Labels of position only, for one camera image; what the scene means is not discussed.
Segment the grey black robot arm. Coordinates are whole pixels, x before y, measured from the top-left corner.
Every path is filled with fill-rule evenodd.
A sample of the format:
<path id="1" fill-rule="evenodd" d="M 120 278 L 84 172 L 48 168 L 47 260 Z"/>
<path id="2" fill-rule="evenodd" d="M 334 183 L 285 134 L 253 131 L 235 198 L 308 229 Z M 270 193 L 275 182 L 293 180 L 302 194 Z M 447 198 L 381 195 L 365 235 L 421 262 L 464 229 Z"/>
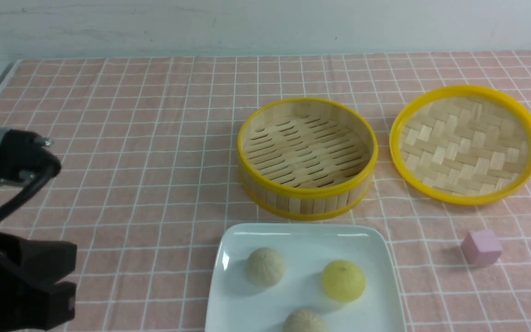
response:
<path id="1" fill-rule="evenodd" d="M 0 222 L 30 201 L 61 163 L 50 138 L 0 127 L 0 185 L 20 192 L 0 206 Z M 64 240 L 34 240 L 0 231 L 0 332 L 49 331 L 75 317 L 77 246 Z"/>

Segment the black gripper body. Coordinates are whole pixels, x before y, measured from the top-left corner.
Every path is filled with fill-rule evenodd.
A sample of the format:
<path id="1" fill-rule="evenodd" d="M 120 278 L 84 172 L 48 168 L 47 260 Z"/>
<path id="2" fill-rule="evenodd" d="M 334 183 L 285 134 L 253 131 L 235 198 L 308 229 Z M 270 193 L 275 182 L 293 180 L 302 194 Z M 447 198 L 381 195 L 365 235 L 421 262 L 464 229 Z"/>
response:
<path id="1" fill-rule="evenodd" d="M 48 331 L 74 319 L 77 246 L 0 232 L 0 332 Z"/>

